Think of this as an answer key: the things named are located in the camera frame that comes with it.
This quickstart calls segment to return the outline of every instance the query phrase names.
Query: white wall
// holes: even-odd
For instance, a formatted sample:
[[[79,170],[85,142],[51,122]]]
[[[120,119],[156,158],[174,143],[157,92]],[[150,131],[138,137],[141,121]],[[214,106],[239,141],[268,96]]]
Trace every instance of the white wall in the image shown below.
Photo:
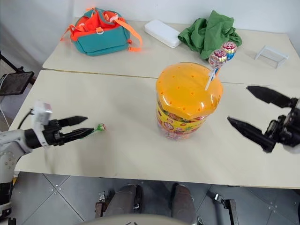
[[[0,0],[0,49],[17,67],[38,74],[73,16],[90,7],[128,20],[183,24],[214,9],[234,17],[239,29],[288,33],[300,55],[300,0]]]

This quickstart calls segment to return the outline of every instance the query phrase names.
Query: tiled floor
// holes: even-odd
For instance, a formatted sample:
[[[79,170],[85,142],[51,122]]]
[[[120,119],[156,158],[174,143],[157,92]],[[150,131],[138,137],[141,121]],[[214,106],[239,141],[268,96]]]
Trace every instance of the tiled floor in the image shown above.
[[[144,213],[170,216],[168,208],[173,182],[59,176],[21,172],[12,195],[18,225],[75,225],[95,217],[101,191],[118,191],[134,183],[144,190]],[[241,225],[299,225],[300,196],[292,190],[228,187],[183,183],[191,191],[197,215],[205,225],[229,225],[229,213],[207,196],[219,193],[234,199]]]

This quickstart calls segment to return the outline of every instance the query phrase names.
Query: green cloth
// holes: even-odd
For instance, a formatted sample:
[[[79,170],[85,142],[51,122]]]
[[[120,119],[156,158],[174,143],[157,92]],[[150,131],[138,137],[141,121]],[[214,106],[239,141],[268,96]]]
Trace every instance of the green cloth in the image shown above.
[[[201,59],[208,59],[210,54],[226,41],[235,42],[237,46],[242,44],[233,22],[233,18],[220,15],[213,10],[207,22],[203,18],[197,19],[192,26],[178,35],[178,39],[192,51],[198,51]]]

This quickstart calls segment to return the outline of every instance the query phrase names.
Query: white table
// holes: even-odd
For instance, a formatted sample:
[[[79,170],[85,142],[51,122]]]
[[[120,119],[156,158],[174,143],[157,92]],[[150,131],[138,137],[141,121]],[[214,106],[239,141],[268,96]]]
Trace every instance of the white table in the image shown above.
[[[209,66],[199,58],[198,52],[191,51],[186,45],[170,48],[145,33],[143,30],[145,22],[129,23],[143,38],[144,45],[141,52],[121,51],[91,57],[79,53],[66,35],[66,40],[59,42],[43,64],[43,68],[157,78],[164,68],[177,62],[197,62]],[[170,25],[178,31],[189,26]],[[299,86],[300,59],[286,34],[250,30],[237,30],[237,33],[241,36],[243,45],[238,48],[235,58],[222,68],[220,74],[222,82]],[[260,57],[254,60],[256,53],[264,45],[288,54],[289,59],[278,69],[275,69],[275,63],[267,58]]]
[[[163,137],[156,123],[155,79],[41,71],[11,129],[40,99],[52,105],[52,119],[89,117],[63,132],[95,127],[107,130],[50,149],[35,149],[16,170],[111,178],[188,181],[211,184],[300,187],[300,154],[277,144],[271,154],[244,138],[226,117],[265,131],[271,119],[287,113],[256,99],[244,84],[224,83],[217,110],[188,140]],[[294,97],[298,89],[276,87]],[[23,129],[30,128],[30,119]]]

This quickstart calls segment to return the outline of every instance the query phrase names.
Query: orange lid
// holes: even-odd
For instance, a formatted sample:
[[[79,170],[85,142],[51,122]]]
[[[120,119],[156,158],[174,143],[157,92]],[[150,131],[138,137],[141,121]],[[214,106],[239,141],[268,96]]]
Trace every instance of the orange lid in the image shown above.
[[[223,87],[215,77],[207,91],[210,70],[191,62],[168,66],[156,81],[162,108],[190,120],[213,113],[222,97]]]

